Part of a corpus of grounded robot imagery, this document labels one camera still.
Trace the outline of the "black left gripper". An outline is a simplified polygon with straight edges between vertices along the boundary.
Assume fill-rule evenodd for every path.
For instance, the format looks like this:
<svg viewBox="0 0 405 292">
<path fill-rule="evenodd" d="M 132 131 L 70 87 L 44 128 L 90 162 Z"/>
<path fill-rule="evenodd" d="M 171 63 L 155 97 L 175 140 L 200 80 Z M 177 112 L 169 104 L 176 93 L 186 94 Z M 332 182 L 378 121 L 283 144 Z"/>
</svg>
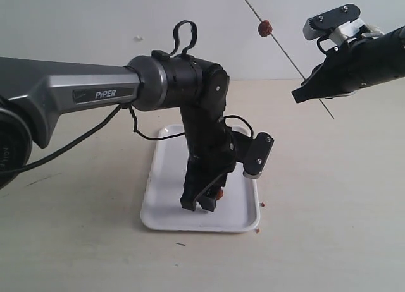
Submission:
<svg viewBox="0 0 405 292">
<path fill-rule="evenodd" d="M 242 121 L 249 135 L 237 136 L 227 126 L 226 119 Z M 209 212 L 216 209 L 216 193 L 227 182 L 227 175 L 239 162 L 237 155 L 242 153 L 241 140 L 253 138 L 252 126 L 241 116 L 227 115 L 210 118 L 206 111 L 184 111 L 183 126 L 189 157 L 180 203 L 183 209 L 195 211 L 197 196 L 202 196 L 202 208 Z"/>
</svg>

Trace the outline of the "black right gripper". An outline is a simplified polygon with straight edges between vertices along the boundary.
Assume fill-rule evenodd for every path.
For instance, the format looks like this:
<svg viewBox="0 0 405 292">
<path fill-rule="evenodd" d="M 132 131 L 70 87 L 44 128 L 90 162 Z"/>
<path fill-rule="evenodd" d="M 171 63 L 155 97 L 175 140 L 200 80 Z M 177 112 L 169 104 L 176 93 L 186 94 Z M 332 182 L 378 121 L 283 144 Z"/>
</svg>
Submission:
<svg viewBox="0 0 405 292">
<path fill-rule="evenodd" d="M 404 33 L 362 40 L 327 58 L 292 91 L 295 103 L 333 99 L 404 77 Z"/>
</svg>

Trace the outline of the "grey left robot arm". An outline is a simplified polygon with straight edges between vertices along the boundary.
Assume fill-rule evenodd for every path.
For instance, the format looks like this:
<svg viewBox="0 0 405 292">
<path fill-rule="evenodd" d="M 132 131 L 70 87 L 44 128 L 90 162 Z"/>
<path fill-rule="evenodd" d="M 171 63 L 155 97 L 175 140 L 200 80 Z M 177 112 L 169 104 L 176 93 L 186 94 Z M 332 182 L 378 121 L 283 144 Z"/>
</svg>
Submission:
<svg viewBox="0 0 405 292">
<path fill-rule="evenodd" d="M 180 111 L 189 151 L 182 208 L 214 211 L 227 176 L 244 162 L 251 139 L 223 116 L 229 75 L 192 56 L 137 56 L 126 66 L 1 58 L 1 186 L 42 165 L 33 145 L 49 145 L 59 117 L 113 106 L 115 111 Z"/>
</svg>

